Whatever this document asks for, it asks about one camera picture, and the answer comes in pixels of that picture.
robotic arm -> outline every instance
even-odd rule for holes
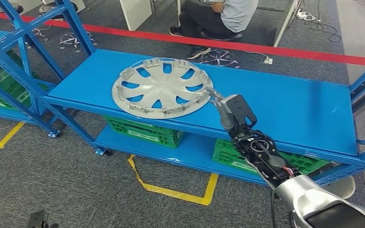
[[[293,212],[299,228],[365,228],[365,209],[326,191],[277,153],[274,141],[252,128],[257,118],[242,95],[212,97],[236,150]]]

office chair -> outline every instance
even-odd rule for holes
[[[77,5],[73,2],[71,2],[73,7],[75,8],[75,11],[77,12],[78,8]],[[51,9],[57,7],[55,2],[52,3],[48,3],[45,5],[42,5],[38,12],[40,15],[43,15],[45,13],[47,13],[48,11],[50,11]],[[54,20],[64,20],[65,17],[62,14],[56,15],[55,17],[53,17],[52,19]],[[90,40],[93,42],[93,45],[98,45],[98,43],[93,39],[93,35],[90,32],[87,32],[87,34],[89,35]],[[65,49],[66,45],[72,45],[75,49],[76,52],[79,53],[82,50],[79,48],[79,41],[77,39],[77,37],[75,37],[75,35],[73,34],[73,32],[69,32],[67,34],[62,35],[59,38],[59,48],[60,49]]]
[[[218,41],[237,41],[243,37],[242,32],[236,32],[231,34],[214,34],[205,29],[200,31],[200,35],[205,39],[212,39]],[[234,68],[240,68],[239,63],[236,60],[236,56],[227,50],[212,50],[207,54],[201,56],[201,63],[216,65],[216,66],[231,66]]]

gray carpet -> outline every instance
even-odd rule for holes
[[[281,1],[275,2],[268,3],[279,7]],[[118,1],[89,1],[87,6],[90,9],[80,13],[84,23],[126,28]],[[315,8],[315,2],[307,2],[307,11]],[[335,3],[323,1],[321,9],[324,21],[339,28]],[[177,24],[174,1],[159,1],[158,10],[139,30],[165,33],[169,26]],[[29,15],[36,16],[36,11]],[[270,45],[278,17],[278,12],[258,10],[242,42]],[[0,29],[11,30],[11,26],[0,20]],[[67,31],[64,28],[47,30],[45,34],[51,40],[44,45],[69,73],[86,56],[75,53],[71,47],[58,48],[60,35]],[[181,58],[189,48],[183,44],[94,35],[99,42],[98,48],[157,57]],[[297,20],[287,30],[281,45],[343,53],[342,43],[330,43],[326,34],[310,31],[307,25]],[[346,66],[342,64],[272,56],[274,65],[265,65],[260,63],[263,59],[260,55],[234,53],[244,69],[348,82]],[[45,80],[58,81],[34,50],[29,56],[37,74]],[[95,114],[76,112],[74,116],[93,135],[104,126],[101,117]],[[10,124],[13,123],[0,120],[0,135],[7,131],[1,126]],[[25,125],[0,150],[0,228],[24,227],[29,214],[38,209],[49,211],[50,220],[62,227],[271,227],[270,191],[265,187],[219,177],[213,202],[207,207],[147,192],[128,165],[127,154],[116,152],[111,157],[95,156],[74,132],[61,123],[56,124],[63,129],[59,138],[49,139],[41,129]],[[136,165],[147,183],[199,196],[203,195],[209,178],[208,173],[140,157],[136,158]],[[355,178],[358,189],[351,201],[365,206],[363,175]],[[275,212],[278,227],[290,227],[288,212],[278,200]]]

black cable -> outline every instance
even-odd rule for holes
[[[272,228],[276,228],[275,221],[275,192],[272,190],[271,196],[271,219],[272,219]]]
[[[310,29],[314,30],[314,31],[321,31],[321,32],[325,32],[328,34],[331,34],[331,36],[328,38],[328,40],[330,42],[333,43],[337,43],[340,42],[342,40],[342,37],[340,35],[338,35],[339,31],[338,29],[336,29],[335,27],[322,23],[321,19],[320,19],[320,2],[321,0],[318,0],[318,4],[317,4],[317,21],[306,21],[304,22],[305,25],[310,25]],[[326,28],[331,28],[334,32],[331,31],[327,31]]]

blue shelf upright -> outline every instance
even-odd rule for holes
[[[1,7],[16,25],[15,31],[0,39],[0,66],[92,146],[96,154],[103,155],[108,148],[266,184],[258,175],[212,161],[216,138],[229,139],[219,123],[220,117],[213,105],[207,104],[196,112],[167,120],[138,118],[120,109],[110,93],[116,80],[114,72],[121,72],[136,62],[153,57],[94,49],[70,1],[56,0],[56,3],[57,7],[50,12],[25,23],[8,0],[0,0]],[[57,14],[64,15],[89,55],[68,76],[64,75],[31,33],[31,29]],[[47,93],[24,69],[6,56],[5,51],[23,37],[61,79]],[[365,152],[361,154],[358,150],[358,145],[365,144],[365,141],[357,140],[354,126],[354,115],[365,109],[365,74],[353,85],[346,86],[228,67],[195,65],[207,72],[214,87],[222,94],[242,94],[246,98],[259,119],[257,129],[270,135],[276,141],[278,150],[340,163],[315,177],[314,180],[318,183],[327,184],[365,170]],[[100,89],[95,93],[85,92],[92,87]],[[65,107],[181,130],[187,134],[177,149],[120,135],[109,125],[93,138],[64,111]]]
[[[53,18],[58,14],[63,14],[65,19],[71,25],[72,30],[79,38],[79,42],[88,54],[94,51],[94,47],[91,41],[87,37],[86,31],[83,29],[77,14],[72,7],[69,0],[57,0],[57,7],[51,10],[49,13],[44,14],[35,20],[26,23],[24,22],[19,14],[13,9],[8,0],[0,0],[0,7],[3,9],[5,14],[9,17],[12,24],[15,26],[13,32],[2,32],[0,31],[0,67],[9,73],[16,81],[18,81],[24,88],[30,92],[31,107],[23,106],[19,101],[11,97],[4,90],[0,88],[0,97],[3,98],[8,104],[17,110],[10,110],[6,108],[0,108],[0,117],[15,121],[25,121],[29,124],[35,124],[48,131],[49,137],[56,137],[59,131],[54,129],[52,123],[61,116],[62,119],[70,119],[65,113],[65,108],[48,107],[41,99],[46,91],[44,91],[40,85],[46,85],[52,89],[55,84],[48,83],[45,81],[37,80],[31,77],[31,71],[29,68],[29,62],[27,52],[25,48],[25,41],[29,43],[35,50],[42,56],[42,58],[51,67],[54,73],[60,80],[65,78],[65,74],[59,68],[58,64],[43,48],[43,46],[35,38],[32,29],[38,27],[45,21]],[[6,52],[10,50],[16,44],[19,45],[20,55],[23,63],[23,68],[16,64]],[[41,116],[48,110],[51,110],[55,116],[49,121],[45,122],[41,119]]]

